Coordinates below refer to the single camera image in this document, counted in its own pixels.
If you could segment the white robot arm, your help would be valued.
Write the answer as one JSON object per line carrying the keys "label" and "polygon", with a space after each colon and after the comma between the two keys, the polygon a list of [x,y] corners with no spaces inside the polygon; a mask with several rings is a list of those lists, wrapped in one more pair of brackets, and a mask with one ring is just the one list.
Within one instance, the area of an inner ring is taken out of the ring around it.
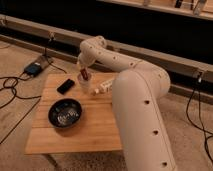
{"label": "white robot arm", "polygon": [[146,60],[111,51],[102,36],[80,43],[77,65],[101,62],[118,75],[112,108],[128,171],[178,171],[157,100],[171,85],[167,71]]}

